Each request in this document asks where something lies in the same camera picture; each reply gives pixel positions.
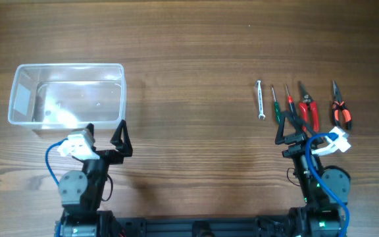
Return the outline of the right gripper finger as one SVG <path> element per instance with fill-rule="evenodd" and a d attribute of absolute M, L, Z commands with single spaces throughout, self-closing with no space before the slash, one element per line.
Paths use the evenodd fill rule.
<path fill-rule="evenodd" d="M 288 120 L 289 123 L 295 128 L 295 120 L 293 115 L 289 111 L 284 111 L 281 113 L 280 122 L 278 124 L 278 130 L 276 133 L 275 144 L 286 144 L 290 145 L 295 143 L 295 133 L 284 135 L 285 121 Z"/>
<path fill-rule="evenodd" d="M 309 132 L 312 136 L 316 135 L 316 132 L 313 130 L 313 127 L 310 124 L 308 124 L 305 120 L 303 120 L 301 117 L 289 113 L 288 118 L 290 120 L 290 123 L 297 132 Z"/>

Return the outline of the red handled cutting pliers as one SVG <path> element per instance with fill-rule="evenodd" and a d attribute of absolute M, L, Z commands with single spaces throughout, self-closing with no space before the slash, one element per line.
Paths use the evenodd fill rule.
<path fill-rule="evenodd" d="M 310 116 L 312 116 L 312 128 L 315 132 L 318 132 L 320 130 L 320 121 L 316 101 L 301 82 L 299 83 L 299 88 L 301 90 L 301 101 L 299 102 L 301 118 L 308 123 Z"/>

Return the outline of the orange black needle-nose pliers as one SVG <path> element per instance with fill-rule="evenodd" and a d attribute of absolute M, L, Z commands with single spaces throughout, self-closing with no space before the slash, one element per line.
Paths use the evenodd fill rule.
<path fill-rule="evenodd" d="M 332 82 L 333 85 L 333 103 L 332 103 L 332 119 L 336 126 L 341 126 L 339 113 L 343 115 L 345 122 L 345 127 L 347 130 L 352 129 L 352 118 L 345 101 L 342 99 L 340 90 L 335 81 Z"/>

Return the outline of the clear plastic container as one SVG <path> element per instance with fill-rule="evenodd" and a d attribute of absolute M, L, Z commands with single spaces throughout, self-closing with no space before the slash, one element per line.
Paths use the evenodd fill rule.
<path fill-rule="evenodd" d="M 7 120 L 32 130 L 115 129 L 126 118 L 127 83 L 119 63 L 18 66 Z"/>

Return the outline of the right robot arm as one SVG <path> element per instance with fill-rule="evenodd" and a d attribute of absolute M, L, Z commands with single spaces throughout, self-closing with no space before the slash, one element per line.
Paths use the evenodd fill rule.
<path fill-rule="evenodd" d="M 324 167 L 320 158 L 346 152 L 351 147 L 348 136 L 339 126 L 317 133 L 303 119 L 289 111 L 282 112 L 275 144 L 288 146 L 282 156 L 293 161 L 305 202 L 304 207 L 289 210 L 284 224 L 286 236 L 347 235 L 351 177 L 335 165 Z"/>

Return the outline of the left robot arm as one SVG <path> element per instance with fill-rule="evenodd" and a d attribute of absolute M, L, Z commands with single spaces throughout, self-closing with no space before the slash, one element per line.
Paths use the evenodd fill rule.
<path fill-rule="evenodd" d="M 71 155 L 82 168 L 68 171 L 58 181 L 63 213 L 55 224 L 55 236 L 126 235 L 112 211 L 99 210 L 106 200 L 105 184 L 112 181 L 109 167 L 123 164 L 133 153 L 126 121 L 120 121 L 111 138 L 114 149 L 98 150 L 94 143 L 94 125 L 89 123 L 73 130 L 58 148 L 60 155 Z"/>

